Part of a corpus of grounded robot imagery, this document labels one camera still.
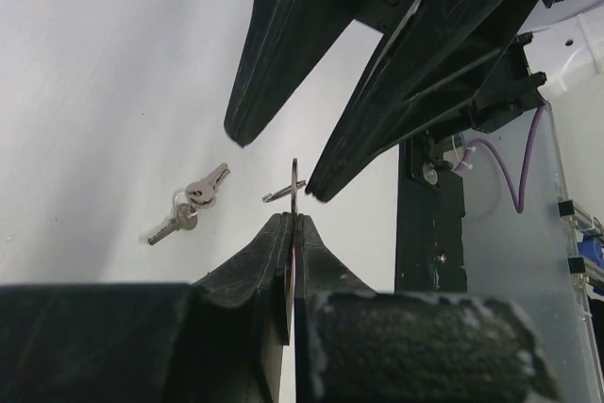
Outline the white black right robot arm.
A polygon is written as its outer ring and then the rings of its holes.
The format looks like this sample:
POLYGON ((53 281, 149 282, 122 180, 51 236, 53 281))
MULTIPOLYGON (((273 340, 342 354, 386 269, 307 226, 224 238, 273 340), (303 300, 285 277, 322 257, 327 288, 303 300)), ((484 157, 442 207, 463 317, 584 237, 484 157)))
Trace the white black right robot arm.
POLYGON ((603 34, 603 0, 254 0, 225 117, 246 146, 348 26, 380 34, 307 186, 331 200, 370 162, 418 138, 428 151, 491 131, 557 87, 571 25, 603 34))

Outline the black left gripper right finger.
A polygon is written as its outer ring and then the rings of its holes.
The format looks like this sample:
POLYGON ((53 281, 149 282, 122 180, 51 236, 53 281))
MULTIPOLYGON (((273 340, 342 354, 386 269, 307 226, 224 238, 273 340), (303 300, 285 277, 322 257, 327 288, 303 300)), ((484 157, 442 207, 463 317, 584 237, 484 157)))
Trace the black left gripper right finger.
POLYGON ((558 402, 560 386, 521 308, 468 294, 379 293, 294 231, 300 402, 558 402))

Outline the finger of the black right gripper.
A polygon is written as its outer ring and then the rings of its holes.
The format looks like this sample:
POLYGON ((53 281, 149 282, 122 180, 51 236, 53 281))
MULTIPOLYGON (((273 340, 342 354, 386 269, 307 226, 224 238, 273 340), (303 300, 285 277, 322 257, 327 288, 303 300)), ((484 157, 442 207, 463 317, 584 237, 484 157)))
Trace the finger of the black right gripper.
POLYGON ((467 105, 539 0, 410 0, 370 58, 310 176, 337 195, 370 162, 467 105))
POLYGON ((414 0, 254 0, 224 127, 255 141, 353 22, 389 35, 414 0))

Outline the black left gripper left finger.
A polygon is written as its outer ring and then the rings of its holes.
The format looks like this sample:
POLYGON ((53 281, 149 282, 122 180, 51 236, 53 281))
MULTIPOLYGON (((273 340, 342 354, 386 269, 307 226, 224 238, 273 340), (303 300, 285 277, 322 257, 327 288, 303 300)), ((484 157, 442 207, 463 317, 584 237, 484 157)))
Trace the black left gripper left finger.
POLYGON ((7 285, 5 402, 276 402, 295 218, 193 284, 7 285))

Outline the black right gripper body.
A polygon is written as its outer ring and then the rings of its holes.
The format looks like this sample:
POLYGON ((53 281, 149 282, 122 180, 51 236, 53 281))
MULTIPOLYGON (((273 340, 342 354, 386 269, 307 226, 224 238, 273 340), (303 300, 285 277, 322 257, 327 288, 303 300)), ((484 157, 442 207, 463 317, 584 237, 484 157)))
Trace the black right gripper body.
POLYGON ((433 141, 438 141, 468 127, 490 132, 523 109, 534 106, 534 94, 544 84, 545 76, 529 74, 522 58, 523 46, 528 42, 529 38, 518 31, 475 97, 417 134, 426 132, 433 141))

